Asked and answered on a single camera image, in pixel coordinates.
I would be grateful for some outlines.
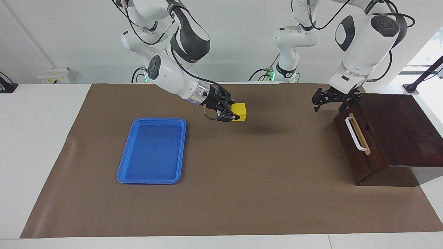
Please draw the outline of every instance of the blue tray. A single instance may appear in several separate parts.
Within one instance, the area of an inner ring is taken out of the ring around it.
[[[129,131],[117,180],[126,184],[174,184],[182,174],[186,121],[138,118]]]

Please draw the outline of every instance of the brown mat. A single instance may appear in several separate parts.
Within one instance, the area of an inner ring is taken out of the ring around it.
[[[93,85],[21,238],[443,231],[420,187],[355,186],[320,86],[229,85],[248,119],[226,124],[154,85]],[[117,182],[138,117],[187,120],[177,184]]]

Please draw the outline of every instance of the yellow cube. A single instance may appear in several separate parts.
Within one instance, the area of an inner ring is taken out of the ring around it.
[[[235,103],[232,104],[232,112],[236,115],[240,116],[239,120],[233,120],[234,122],[237,121],[245,121],[246,120],[246,104],[245,103]]]

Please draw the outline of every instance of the robotic arm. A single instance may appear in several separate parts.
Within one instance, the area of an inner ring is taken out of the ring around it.
[[[205,109],[216,111],[215,118],[209,118],[205,113],[208,119],[223,122],[244,121],[245,116],[234,113],[237,110],[245,113],[244,104],[236,104],[223,86],[189,72],[189,69],[210,50],[208,34],[189,10],[181,2],[174,0],[149,0],[149,4],[146,2],[147,0],[126,0],[122,8],[130,12],[130,6],[134,6],[132,15],[135,15],[135,25],[152,25],[152,28],[137,27],[143,32],[142,35],[137,35],[136,31],[127,31],[121,37],[126,48],[142,57],[146,67],[145,75],[160,88],[191,103],[202,105]],[[142,21],[137,21],[139,16],[143,17]],[[160,26],[165,26],[161,20],[167,16],[170,16],[178,27],[170,44],[159,50],[153,46],[158,46],[158,43],[166,39],[165,32],[160,34],[157,30]]]
[[[392,13],[391,6],[382,0],[333,1],[356,6],[365,14],[348,16],[339,24],[335,41],[346,56],[328,82],[331,88],[327,91],[318,89],[312,97],[315,111],[330,102],[342,102],[340,111],[355,106],[361,97],[357,88],[367,81],[391,49],[402,41],[408,29],[404,17]],[[324,28],[315,27],[320,0],[294,2],[294,15],[299,26],[281,28],[276,35],[276,45],[282,55],[274,71],[276,80],[284,82],[290,82],[296,70],[299,55],[294,49],[316,45],[319,30]]]

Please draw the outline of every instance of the wooden box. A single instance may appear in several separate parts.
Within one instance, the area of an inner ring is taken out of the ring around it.
[[[363,94],[334,122],[357,185],[415,187],[443,176],[443,138],[411,95]]]

